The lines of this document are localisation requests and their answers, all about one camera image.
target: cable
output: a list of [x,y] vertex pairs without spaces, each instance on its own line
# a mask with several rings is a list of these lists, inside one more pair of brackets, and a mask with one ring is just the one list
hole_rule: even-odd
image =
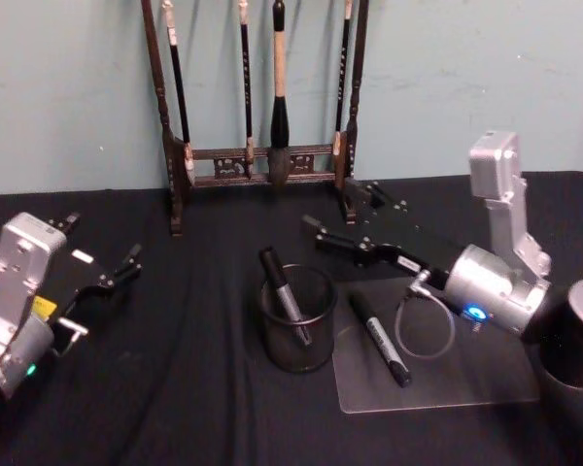
[[[402,320],[402,316],[404,314],[404,308],[406,306],[406,302],[411,298],[428,299],[430,301],[433,301],[447,315],[447,320],[449,321],[449,338],[447,339],[447,343],[445,344],[445,346],[440,351],[438,351],[434,354],[428,354],[428,355],[417,354],[417,353],[411,351],[406,345],[404,345],[404,342],[401,339],[401,320]],[[454,342],[456,341],[456,323],[454,322],[454,317],[452,316],[451,311],[449,311],[447,306],[445,306],[445,304],[440,299],[436,298],[435,296],[433,296],[431,294],[427,294],[427,295],[424,294],[424,295],[418,295],[418,296],[408,295],[408,296],[404,296],[404,298],[401,301],[399,301],[399,305],[397,306],[397,316],[395,317],[395,338],[397,339],[397,343],[399,344],[401,349],[406,354],[408,354],[409,356],[412,356],[412,357],[416,357],[418,359],[424,359],[425,361],[429,361],[429,360],[433,360],[433,359],[436,359],[436,358],[442,356],[444,353],[446,353],[448,350],[450,350],[451,347],[454,345]]]

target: yellow label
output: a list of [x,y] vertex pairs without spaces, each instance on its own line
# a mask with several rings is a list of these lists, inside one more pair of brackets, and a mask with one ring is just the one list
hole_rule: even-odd
[[32,302],[32,311],[43,320],[48,320],[55,309],[56,305],[52,301],[48,301],[41,296],[35,296]]

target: black table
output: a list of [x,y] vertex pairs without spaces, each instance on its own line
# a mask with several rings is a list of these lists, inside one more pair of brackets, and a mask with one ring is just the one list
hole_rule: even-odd
[[[583,174],[528,174],[530,232],[553,257],[551,280],[583,278]],[[410,217],[489,247],[487,214],[467,177],[385,182]],[[271,364],[254,323],[273,245],[339,281],[396,276],[314,251],[300,218],[343,227],[326,186],[199,192],[171,239],[163,190],[0,196],[0,226],[20,211],[81,212],[71,246],[114,265],[134,242],[144,270],[114,310],[91,303],[91,334],[44,364],[12,400],[0,464],[579,464],[583,391],[540,375],[542,401],[347,416],[332,364],[294,376]]]

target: teal wall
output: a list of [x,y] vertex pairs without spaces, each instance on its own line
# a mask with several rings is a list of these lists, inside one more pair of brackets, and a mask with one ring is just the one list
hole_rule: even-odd
[[[267,145],[271,2],[249,3],[255,131]],[[286,4],[291,143],[329,142],[344,0]],[[583,0],[370,5],[358,178],[466,173],[489,128],[521,134],[527,170],[583,171]],[[243,146],[236,2],[176,0],[176,13],[193,145]],[[165,183],[140,2],[0,2],[0,193]]]

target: black marker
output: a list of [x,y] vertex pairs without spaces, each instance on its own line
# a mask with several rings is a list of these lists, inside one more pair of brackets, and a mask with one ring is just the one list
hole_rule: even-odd
[[[302,313],[300,312],[300,308],[298,308],[298,303],[295,302],[292,288],[288,283],[288,279],[285,277],[285,272],[283,271],[283,266],[281,265],[276,250],[266,248],[260,251],[259,259],[261,259],[263,270],[265,270],[265,277],[272,286],[272,289],[276,291],[288,319],[292,322],[302,321]],[[311,335],[309,335],[309,331],[305,327],[296,327],[295,331],[305,347],[311,345]]]
[[349,300],[354,313],[367,328],[373,343],[376,344],[380,354],[382,354],[383,359],[389,366],[395,381],[402,388],[408,386],[412,382],[410,371],[408,371],[401,357],[397,354],[391,339],[382,327],[378,317],[371,310],[371,306],[369,306],[365,297],[361,293],[351,293]]

